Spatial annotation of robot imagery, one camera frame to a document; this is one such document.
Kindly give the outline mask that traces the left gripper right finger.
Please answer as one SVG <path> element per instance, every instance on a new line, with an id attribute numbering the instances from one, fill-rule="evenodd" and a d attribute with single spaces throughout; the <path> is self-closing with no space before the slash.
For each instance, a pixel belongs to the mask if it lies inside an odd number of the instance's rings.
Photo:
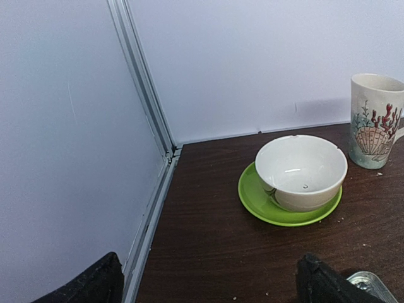
<path id="1" fill-rule="evenodd" d="M 351 284 L 311 253 L 297 262 L 296 289 L 299 302 L 384 302 Z"/>

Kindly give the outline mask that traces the bunny print tin lid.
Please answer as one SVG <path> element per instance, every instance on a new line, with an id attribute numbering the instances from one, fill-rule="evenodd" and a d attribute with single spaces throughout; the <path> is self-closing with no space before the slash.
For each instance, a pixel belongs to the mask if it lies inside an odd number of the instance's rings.
<path id="1" fill-rule="evenodd" d="M 398 303 L 382 280 L 370 271 L 358 271 L 348 277 L 347 281 L 384 302 Z"/>

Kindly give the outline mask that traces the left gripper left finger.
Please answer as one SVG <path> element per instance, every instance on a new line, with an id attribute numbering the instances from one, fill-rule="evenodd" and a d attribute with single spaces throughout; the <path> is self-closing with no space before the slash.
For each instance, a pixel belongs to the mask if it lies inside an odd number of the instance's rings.
<path id="1" fill-rule="evenodd" d="M 122 302 L 124 275 L 119 258 L 109 252 L 67 284 L 36 302 Z"/>

